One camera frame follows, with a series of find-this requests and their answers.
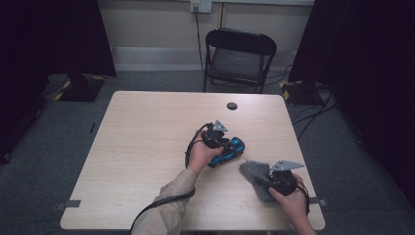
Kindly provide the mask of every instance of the long sleeve shirt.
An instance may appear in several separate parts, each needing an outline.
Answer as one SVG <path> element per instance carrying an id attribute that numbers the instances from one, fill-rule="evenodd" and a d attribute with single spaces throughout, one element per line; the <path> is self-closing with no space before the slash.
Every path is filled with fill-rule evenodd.
<path id="1" fill-rule="evenodd" d="M 161 188 L 155 201 L 188 193 L 193 190 L 195 184 L 196 174 L 190 169 L 184 169 L 174 180 Z M 189 199 L 186 199 L 145 211 L 135 221 L 132 234 L 180 234 L 188 203 Z"/>

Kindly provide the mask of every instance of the wall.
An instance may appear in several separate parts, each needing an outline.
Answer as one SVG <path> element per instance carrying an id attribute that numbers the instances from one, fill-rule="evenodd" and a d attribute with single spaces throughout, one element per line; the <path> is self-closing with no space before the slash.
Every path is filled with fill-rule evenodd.
<path id="1" fill-rule="evenodd" d="M 112 47 L 182 48 L 197 52 L 196 19 L 188 1 L 101 0 L 99 5 Z M 289 57 L 285 63 L 288 64 L 299 48 L 311 8 L 214 2 L 211 14 L 199 14 L 202 49 L 205 50 L 206 34 L 222 23 L 223 27 L 267 34 L 278 45 L 278 60 Z"/>

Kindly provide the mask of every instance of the person's right hand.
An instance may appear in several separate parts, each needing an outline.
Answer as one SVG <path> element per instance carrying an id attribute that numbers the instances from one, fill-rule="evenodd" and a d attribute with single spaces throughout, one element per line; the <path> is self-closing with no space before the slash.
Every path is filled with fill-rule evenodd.
<path id="1" fill-rule="evenodd" d="M 302 178 L 295 173 L 293 173 L 293 176 L 298 182 L 300 182 L 298 186 L 303 187 Z M 284 196 L 273 188 L 269 188 L 268 190 L 272 197 L 274 197 L 275 200 L 281 204 L 282 209 L 296 228 L 299 235 L 316 234 L 314 229 L 311 227 L 307 214 L 305 213 L 306 200 L 304 194 L 299 188 L 297 188 L 289 196 Z"/>

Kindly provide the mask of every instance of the gray cloth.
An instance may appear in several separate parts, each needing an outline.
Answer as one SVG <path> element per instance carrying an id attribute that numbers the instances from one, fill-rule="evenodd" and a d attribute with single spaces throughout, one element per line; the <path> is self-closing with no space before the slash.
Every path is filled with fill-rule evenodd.
<path id="1" fill-rule="evenodd" d="M 255 180 L 256 177 L 269 180 L 269 164 L 248 160 L 239 166 L 239 170 L 253 185 L 255 192 L 261 201 L 264 203 L 276 202 L 269 193 L 268 188 L 258 184 L 257 180 Z"/>

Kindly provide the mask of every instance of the table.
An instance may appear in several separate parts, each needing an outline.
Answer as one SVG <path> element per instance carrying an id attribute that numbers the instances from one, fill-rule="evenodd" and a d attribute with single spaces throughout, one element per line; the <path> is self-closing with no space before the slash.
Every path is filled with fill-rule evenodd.
<path id="1" fill-rule="evenodd" d="M 234 102 L 235 111 L 226 105 Z M 114 94 L 71 200 L 64 229 L 125 230 L 135 216 L 183 168 L 186 148 L 203 124 L 220 120 L 246 144 L 242 157 L 216 168 L 206 167 L 184 216 L 183 230 L 293 229 L 278 203 L 259 200 L 239 165 L 254 160 L 304 163 L 282 97 L 257 94 L 118 91 Z M 302 176 L 310 197 L 315 192 L 307 167 Z M 325 221 L 311 205 L 314 229 Z"/>

